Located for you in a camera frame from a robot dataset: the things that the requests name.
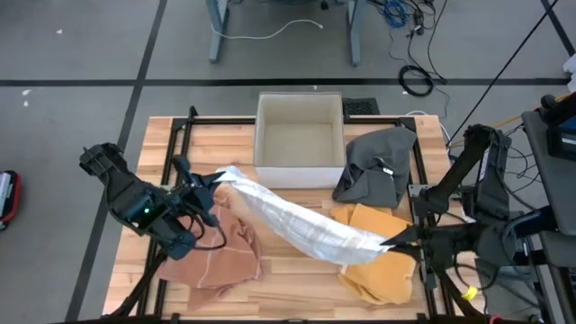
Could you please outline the black device with blue screen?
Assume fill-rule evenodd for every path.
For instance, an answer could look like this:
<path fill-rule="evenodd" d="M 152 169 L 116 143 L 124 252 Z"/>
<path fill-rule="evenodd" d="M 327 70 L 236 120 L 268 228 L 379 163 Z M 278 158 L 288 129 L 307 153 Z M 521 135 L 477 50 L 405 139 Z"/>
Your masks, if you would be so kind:
<path fill-rule="evenodd" d="M 551 94 L 543 96 L 540 115 L 547 125 L 549 154 L 576 162 L 576 92 L 562 99 Z"/>

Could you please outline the mustard yellow towel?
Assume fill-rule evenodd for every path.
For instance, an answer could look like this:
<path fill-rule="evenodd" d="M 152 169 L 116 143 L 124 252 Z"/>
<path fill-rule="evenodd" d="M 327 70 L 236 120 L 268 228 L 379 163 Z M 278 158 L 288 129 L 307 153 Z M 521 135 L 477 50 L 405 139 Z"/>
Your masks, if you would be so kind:
<path fill-rule="evenodd" d="M 389 208 L 344 204 L 330 210 L 330 217 L 360 230 L 391 238 L 410 223 L 392 215 Z M 411 256 L 387 252 L 372 263 L 343 265 L 337 275 L 353 294 L 374 305 L 403 304 L 410 301 L 416 261 Z"/>

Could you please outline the blue plastic bin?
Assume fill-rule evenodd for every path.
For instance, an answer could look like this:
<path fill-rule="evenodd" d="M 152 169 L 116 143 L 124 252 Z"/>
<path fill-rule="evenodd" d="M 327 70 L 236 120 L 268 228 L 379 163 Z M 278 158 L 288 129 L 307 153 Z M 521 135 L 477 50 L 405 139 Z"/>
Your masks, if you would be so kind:
<path fill-rule="evenodd" d="M 499 277 L 510 280 L 534 281 L 536 279 L 536 271 L 528 265 L 497 266 L 496 270 Z"/>

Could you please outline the black aluminium table frame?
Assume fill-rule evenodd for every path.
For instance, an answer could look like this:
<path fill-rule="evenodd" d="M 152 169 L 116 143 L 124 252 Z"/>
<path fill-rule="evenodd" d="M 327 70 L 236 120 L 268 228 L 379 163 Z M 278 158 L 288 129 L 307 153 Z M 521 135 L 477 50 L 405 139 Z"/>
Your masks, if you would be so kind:
<path fill-rule="evenodd" d="M 166 180 L 167 152 L 180 153 L 186 117 L 152 116 L 148 119 L 137 174 L 154 184 L 173 184 L 175 172 Z M 237 165 L 250 178 L 257 180 L 253 168 L 253 137 L 255 117 L 195 117 L 191 127 L 188 158 L 196 173 L 211 173 L 217 167 Z M 418 134 L 411 154 L 410 168 L 414 183 L 439 181 L 449 168 L 444 139 L 436 116 L 352 116 L 345 121 L 346 141 L 370 131 L 392 126 L 408 126 Z M 331 190 L 304 189 L 276 191 L 285 200 L 298 203 L 329 216 L 335 202 Z M 182 283 L 166 283 L 156 277 L 145 290 L 143 308 L 132 314 L 160 314 L 169 319 L 173 313 L 180 320 L 288 320 L 312 323 L 325 320 L 404 320 L 418 313 L 463 315 L 454 300 L 449 299 L 446 286 L 438 282 L 434 290 L 421 282 L 419 269 L 412 276 L 413 293 L 402 305 L 370 305 L 354 296 L 337 278 L 338 266 L 305 256 L 288 242 L 275 235 L 265 224 L 252 220 L 260 238 L 263 254 L 263 279 L 241 283 L 221 299 L 211 301 L 198 310 L 190 310 L 190 288 Z M 117 309 L 141 278 L 149 255 L 149 239 L 123 229 L 118 245 L 112 278 L 102 313 Z"/>

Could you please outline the terracotta pink towel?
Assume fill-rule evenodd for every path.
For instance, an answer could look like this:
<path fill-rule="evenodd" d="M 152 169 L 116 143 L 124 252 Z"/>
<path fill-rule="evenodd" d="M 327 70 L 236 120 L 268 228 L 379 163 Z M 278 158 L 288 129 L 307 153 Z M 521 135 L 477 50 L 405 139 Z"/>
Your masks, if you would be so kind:
<path fill-rule="evenodd" d="M 189 287 L 189 310 L 198 310 L 234 286 L 262 276 L 260 240 L 248 216 L 230 208 L 236 200 L 230 188 L 221 185 L 211 213 L 222 231 L 206 229 L 195 250 L 180 260 L 168 258 L 157 271 L 159 278 Z"/>

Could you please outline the black perforated mat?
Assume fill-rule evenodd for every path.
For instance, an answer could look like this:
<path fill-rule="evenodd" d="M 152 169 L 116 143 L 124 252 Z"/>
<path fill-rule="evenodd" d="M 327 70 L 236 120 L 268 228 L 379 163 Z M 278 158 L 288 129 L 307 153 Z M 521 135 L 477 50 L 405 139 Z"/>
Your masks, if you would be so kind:
<path fill-rule="evenodd" d="M 344 98 L 342 101 L 346 115 L 379 115 L 380 110 L 375 98 Z"/>

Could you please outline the white beige plaid towel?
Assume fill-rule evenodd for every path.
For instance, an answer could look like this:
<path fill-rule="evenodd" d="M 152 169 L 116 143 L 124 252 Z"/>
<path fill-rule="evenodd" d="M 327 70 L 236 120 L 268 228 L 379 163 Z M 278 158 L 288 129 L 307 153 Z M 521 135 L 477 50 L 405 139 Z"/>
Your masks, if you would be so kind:
<path fill-rule="evenodd" d="M 216 181 L 227 185 L 237 198 L 230 208 L 260 219 L 275 234 L 305 255 L 349 266 L 373 262 L 394 245 L 387 238 L 332 220 L 299 204 L 288 202 L 246 177 L 235 166 L 217 169 Z"/>

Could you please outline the white crumpled object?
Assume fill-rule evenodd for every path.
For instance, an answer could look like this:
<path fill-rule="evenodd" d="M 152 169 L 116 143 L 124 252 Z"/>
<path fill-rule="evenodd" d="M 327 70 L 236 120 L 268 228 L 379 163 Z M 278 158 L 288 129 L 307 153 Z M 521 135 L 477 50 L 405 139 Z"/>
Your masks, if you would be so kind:
<path fill-rule="evenodd" d="M 570 93 L 576 92 L 576 53 L 574 53 L 563 65 L 562 70 L 570 77 L 567 88 Z"/>

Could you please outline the thin black pole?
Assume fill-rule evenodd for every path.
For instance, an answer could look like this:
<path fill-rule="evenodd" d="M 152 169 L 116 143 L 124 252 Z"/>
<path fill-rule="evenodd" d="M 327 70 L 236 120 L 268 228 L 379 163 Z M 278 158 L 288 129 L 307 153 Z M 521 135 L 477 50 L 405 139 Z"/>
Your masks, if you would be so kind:
<path fill-rule="evenodd" d="M 499 79 L 501 78 L 501 76 L 504 74 L 504 72 L 509 68 L 510 64 L 513 62 L 513 60 L 517 57 L 518 53 L 526 46 L 527 42 L 530 40 L 530 38 L 534 35 L 534 33 L 536 32 L 536 30 L 540 27 L 540 25 L 544 22 L 544 20 L 552 13 L 552 11 L 554 10 L 554 7 L 557 5 L 557 3 L 560 0 L 553 0 L 553 2 L 549 5 L 549 7 L 547 9 L 545 9 L 544 14 L 539 18 L 539 20 L 536 22 L 536 24 L 532 27 L 532 29 L 528 32 L 528 34 L 526 35 L 526 37 L 520 42 L 520 44 L 518 45 L 518 47 L 515 49 L 515 51 L 513 52 L 513 54 L 509 57 L 509 59 L 506 61 L 505 65 L 501 68 L 501 70 L 497 73 L 497 75 L 490 81 L 490 83 L 488 84 L 488 86 L 486 87 L 486 89 L 484 90 L 484 92 L 481 94 L 480 98 L 478 99 L 478 101 L 474 104 L 474 106 L 472 107 L 472 109 L 466 114 L 466 116 L 464 117 L 464 119 L 461 121 L 461 123 L 458 125 L 458 127 L 456 128 L 454 134 L 452 135 L 451 139 L 445 144 L 445 147 L 447 149 L 450 149 L 451 146 L 455 143 L 455 139 L 456 139 L 456 135 L 460 132 L 460 130 L 464 127 L 464 125 L 470 120 L 470 118 L 472 117 L 472 115 L 475 113 L 475 111 L 480 107 L 482 101 L 485 99 L 485 97 L 487 96 L 487 94 L 489 93 L 489 91 L 496 85 L 496 83 L 499 81 Z"/>

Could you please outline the grey desk leg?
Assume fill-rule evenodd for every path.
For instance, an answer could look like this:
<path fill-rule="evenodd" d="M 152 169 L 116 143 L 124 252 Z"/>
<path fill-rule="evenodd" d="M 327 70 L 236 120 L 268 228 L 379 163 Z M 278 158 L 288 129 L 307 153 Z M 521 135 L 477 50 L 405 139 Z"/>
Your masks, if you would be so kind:
<path fill-rule="evenodd" d="M 360 31 L 365 13 L 366 0 L 349 0 L 347 3 L 348 36 L 350 40 L 351 64 L 361 63 Z"/>
<path fill-rule="evenodd" d="M 229 14 L 229 0 L 205 0 L 211 22 L 212 36 L 209 52 L 209 62 L 215 64 L 219 60 L 223 34 Z"/>

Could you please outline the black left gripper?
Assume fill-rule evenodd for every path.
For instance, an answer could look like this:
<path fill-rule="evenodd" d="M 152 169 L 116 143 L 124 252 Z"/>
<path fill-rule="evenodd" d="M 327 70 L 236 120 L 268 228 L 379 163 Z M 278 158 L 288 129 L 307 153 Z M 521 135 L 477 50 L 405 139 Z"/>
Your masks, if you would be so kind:
<path fill-rule="evenodd" d="M 180 189 L 180 197 L 183 205 L 199 215 L 202 222 L 207 226 L 217 226 L 220 224 L 218 218 L 211 213 L 214 205 L 212 194 L 209 189 L 216 189 L 220 182 L 218 179 L 225 174 L 224 171 L 208 175 L 200 175 L 202 186 L 191 186 L 183 184 Z"/>

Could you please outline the red black case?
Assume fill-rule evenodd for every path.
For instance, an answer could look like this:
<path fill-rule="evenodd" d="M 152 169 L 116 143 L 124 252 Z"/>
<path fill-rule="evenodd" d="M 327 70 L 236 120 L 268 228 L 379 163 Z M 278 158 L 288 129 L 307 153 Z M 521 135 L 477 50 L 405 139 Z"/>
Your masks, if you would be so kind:
<path fill-rule="evenodd" d="M 19 208 L 22 178 L 13 170 L 0 172 L 0 231 L 5 230 Z"/>

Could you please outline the black equipment cart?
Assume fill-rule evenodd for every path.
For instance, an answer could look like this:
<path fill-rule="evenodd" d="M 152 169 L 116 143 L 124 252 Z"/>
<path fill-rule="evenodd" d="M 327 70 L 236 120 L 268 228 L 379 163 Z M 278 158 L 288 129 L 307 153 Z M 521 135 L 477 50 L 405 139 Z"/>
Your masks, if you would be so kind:
<path fill-rule="evenodd" d="M 576 324 L 576 162 L 548 153 L 549 126 L 539 112 L 521 115 L 547 201 L 555 216 L 556 231 L 543 231 L 529 242 L 543 250 L 546 265 L 535 268 L 544 304 L 553 324 Z"/>

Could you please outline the beige fabric storage box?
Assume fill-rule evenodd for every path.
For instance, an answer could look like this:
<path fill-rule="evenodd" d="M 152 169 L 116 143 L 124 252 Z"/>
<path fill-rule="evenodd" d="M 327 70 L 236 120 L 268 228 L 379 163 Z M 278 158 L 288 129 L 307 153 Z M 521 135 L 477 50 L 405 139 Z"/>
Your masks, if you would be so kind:
<path fill-rule="evenodd" d="M 253 165 L 270 189 L 334 188 L 347 164 L 340 93 L 262 93 Z"/>

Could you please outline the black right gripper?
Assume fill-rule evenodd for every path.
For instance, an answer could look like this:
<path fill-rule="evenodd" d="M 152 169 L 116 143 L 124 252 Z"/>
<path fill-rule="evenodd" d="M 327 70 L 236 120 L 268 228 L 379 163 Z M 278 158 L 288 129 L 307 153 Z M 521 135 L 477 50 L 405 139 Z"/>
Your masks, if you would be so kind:
<path fill-rule="evenodd" d="M 421 260 L 421 247 L 406 245 L 419 240 L 421 227 L 416 225 L 407 226 L 403 231 L 392 238 L 385 240 L 383 246 L 394 246 L 389 252 L 400 253 Z M 454 263 L 455 228 L 452 226 L 425 228 L 421 238 L 422 247 L 425 249 L 427 262 L 435 270 L 446 270 Z"/>

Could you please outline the dark grey towel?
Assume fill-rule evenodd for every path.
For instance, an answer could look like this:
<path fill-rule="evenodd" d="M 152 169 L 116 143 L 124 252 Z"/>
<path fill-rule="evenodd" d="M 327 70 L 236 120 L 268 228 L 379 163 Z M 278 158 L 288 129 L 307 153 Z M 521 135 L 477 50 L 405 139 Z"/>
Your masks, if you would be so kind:
<path fill-rule="evenodd" d="M 346 145 L 346 165 L 332 199 L 397 208 L 410 178 L 410 152 L 416 139 L 412 130 L 393 127 L 350 141 Z"/>

